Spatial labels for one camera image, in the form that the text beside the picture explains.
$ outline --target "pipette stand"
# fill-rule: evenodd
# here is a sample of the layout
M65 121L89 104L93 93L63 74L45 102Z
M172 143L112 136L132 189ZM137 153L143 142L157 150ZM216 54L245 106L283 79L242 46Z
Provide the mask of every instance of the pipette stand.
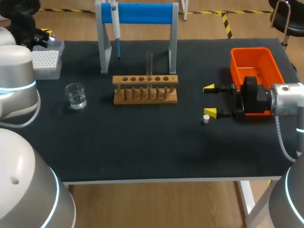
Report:
M178 33L179 4L133 4L119 3L120 24L170 24L171 34L169 41L169 69L170 75L176 74L176 50ZM112 47L105 24L112 23L109 3L95 2L98 46L101 74L107 74ZM122 59L130 53L122 53Z

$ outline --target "black table mat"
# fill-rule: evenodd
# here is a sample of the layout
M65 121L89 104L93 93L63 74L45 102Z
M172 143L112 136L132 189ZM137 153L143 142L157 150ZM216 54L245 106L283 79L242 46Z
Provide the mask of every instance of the black table mat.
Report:
M121 41L109 74L100 74L97 42L66 42L59 80L38 81L41 111L15 130L62 181L280 176L290 166L281 152L274 119L238 123L212 119L204 107L226 106L223 95L203 95L212 83L229 82L230 50L267 47L286 83L298 82L278 39L180 40L178 104L113 106L113 75L145 75L146 51L153 74L165 75L168 41ZM72 111L65 86L80 82L87 107ZM295 118L280 118L286 150L295 157Z

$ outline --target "wooden floor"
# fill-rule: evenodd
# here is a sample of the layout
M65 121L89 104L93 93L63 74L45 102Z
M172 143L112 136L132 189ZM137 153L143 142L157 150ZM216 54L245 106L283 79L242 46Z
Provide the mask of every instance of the wooden floor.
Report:
M174 2L173 0L120 0L119 2ZM42 8L95 10L94 0L41 0ZM190 0L189 11L272 10L267 0ZM269 27L270 14L229 14L233 38L280 38ZM52 29L57 39L97 40L93 14L38 12L37 27ZM112 28L108 31L113 38ZM121 25L121 39L168 39L169 26ZM179 39L225 39L225 27L214 14L188 15L179 20ZM290 38L287 54L304 81L304 39ZM257 201L267 181L252 181ZM77 185L76 228L242 228L244 217L233 182ZM260 228L270 227L264 221Z

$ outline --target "glass test tube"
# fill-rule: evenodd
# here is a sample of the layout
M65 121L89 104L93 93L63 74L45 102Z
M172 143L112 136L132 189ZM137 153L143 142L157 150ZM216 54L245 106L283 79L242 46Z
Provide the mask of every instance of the glass test tube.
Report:
M152 80L152 66L153 66L153 53L151 51L147 51L146 53L147 58L147 78L148 81ZM152 84L147 84L147 88L152 88Z

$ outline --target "blue bar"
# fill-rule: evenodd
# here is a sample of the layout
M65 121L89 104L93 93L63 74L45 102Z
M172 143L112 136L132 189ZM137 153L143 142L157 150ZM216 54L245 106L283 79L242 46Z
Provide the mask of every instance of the blue bar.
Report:
M121 24L172 24L172 4L118 4ZM103 23L112 23L109 3L101 4Z

